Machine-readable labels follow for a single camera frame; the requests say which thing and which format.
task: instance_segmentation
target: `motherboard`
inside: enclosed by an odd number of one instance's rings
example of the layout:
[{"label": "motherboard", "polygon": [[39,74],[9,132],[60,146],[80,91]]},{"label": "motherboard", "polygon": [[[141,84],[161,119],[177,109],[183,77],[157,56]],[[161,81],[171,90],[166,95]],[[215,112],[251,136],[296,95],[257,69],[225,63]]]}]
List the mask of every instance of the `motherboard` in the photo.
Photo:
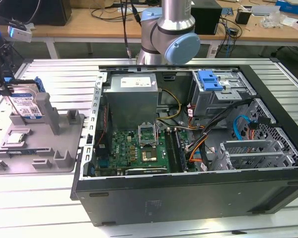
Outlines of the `motherboard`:
[{"label": "motherboard", "polygon": [[152,130],[115,131],[112,150],[108,157],[98,158],[101,176],[122,176],[171,173],[186,170],[183,151],[189,140],[185,130],[157,130],[153,144]]}]

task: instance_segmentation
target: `red cable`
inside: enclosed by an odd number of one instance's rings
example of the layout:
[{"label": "red cable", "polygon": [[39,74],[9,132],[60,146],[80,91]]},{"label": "red cable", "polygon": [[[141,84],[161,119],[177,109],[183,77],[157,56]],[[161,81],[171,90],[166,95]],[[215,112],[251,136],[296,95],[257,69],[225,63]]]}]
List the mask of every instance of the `red cable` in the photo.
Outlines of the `red cable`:
[{"label": "red cable", "polygon": [[105,134],[106,125],[107,125],[107,121],[106,121],[106,112],[107,112],[107,108],[105,107],[105,109],[104,109],[104,130],[103,130],[103,133],[102,133],[100,139],[98,140],[98,142],[97,142],[97,144],[96,144],[96,148],[98,147],[98,145],[99,145],[101,139],[103,138],[103,136],[104,136],[104,134]]}]

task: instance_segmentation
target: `table leg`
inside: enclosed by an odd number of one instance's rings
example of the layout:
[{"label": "table leg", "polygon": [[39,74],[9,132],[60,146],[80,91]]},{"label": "table leg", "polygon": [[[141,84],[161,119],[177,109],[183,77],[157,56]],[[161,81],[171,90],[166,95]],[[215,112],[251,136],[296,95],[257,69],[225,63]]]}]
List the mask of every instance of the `table leg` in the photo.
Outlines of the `table leg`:
[{"label": "table leg", "polygon": [[219,48],[218,43],[211,43],[209,46],[207,58],[215,58],[215,56],[217,55],[218,48]]},{"label": "table leg", "polygon": [[264,53],[264,51],[266,50],[266,48],[267,48],[267,46],[262,46],[262,48],[260,49],[260,52],[258,53],[258,55],[259,55],[260,57],[263,56],[263,53]]},{"label": "table leg", "polygon": [[51,59],[59,59],[60,58],[59,52],[55,48],[53,38],[52,39],[48,39],[45,43],[46,43],[46,46],[47,46],[47,48],[49,50]]},{"label": "table leg", "polygon": [[93,47],[91,46],[91,42],[87,42],[86,45],[87,45],[88,54],[92,55],[93,54]]}]

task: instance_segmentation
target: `floor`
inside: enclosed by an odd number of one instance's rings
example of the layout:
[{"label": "floor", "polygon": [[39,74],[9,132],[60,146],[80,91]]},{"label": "floor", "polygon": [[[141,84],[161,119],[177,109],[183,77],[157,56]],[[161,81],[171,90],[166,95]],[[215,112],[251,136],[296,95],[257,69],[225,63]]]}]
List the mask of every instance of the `floor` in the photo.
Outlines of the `floor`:
[{"label": "floor", "polygon": [[[140,44],[129,44],[133,57],[140,51]],[[49,53],[45,43],[16,42],[14,47],[26,59],[49,59]],[[85,43],[56,43],[60,52],[60,57],[70,58],[126,58],[124,44],[122,43],[93,43],[93,55],[88,55]],[[208,45],[201,45],[197,58],[205,58],[208,51]],[[278,47],[267,47],[263,57],[270,57]],[[231,54],[231,58],[259,58],[258,53],[261,47],[258,46],[236,46]],[[225,53],[220,53],[219,58],[225,57]],[[298,53],[289,48],[284,48],[278,52],[277,58],[298,78]]]}]

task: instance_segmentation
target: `blue drive bay latch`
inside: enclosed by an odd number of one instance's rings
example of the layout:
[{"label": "blue drive bay latch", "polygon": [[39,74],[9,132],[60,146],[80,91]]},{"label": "blue drive bay latch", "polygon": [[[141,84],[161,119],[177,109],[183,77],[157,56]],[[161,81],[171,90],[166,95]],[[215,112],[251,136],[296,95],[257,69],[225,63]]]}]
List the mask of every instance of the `blue drive bay latch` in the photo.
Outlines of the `blue drive bay latch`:
[{"label": "blue drive bay latch", "polygon": [[199,81],[202,83],[204,91],[222,91],[223,87],[219,84],[218,78],[211,70],[199,70]]}]

